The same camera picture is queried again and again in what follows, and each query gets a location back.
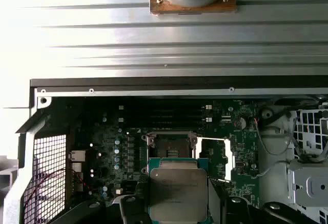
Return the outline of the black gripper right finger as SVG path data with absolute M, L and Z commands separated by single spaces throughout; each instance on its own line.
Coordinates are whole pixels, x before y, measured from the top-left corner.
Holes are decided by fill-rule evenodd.
M 268 203 L 262 208 L 250 205 L 238 196 L 229 196 L 223 184 L 208 179 L 208 214 L 212 223 L 294 223 L 292 215 L 279 203 Z

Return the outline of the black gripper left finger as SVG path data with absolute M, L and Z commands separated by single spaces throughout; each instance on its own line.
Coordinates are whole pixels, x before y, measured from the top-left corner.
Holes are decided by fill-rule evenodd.
M 60 214 L 51 223 L 151 223 L 146 210 L 147 182 L 138 183 L 132 195 L 121 195 L 106 206 L 100 200 L 86 200 Z

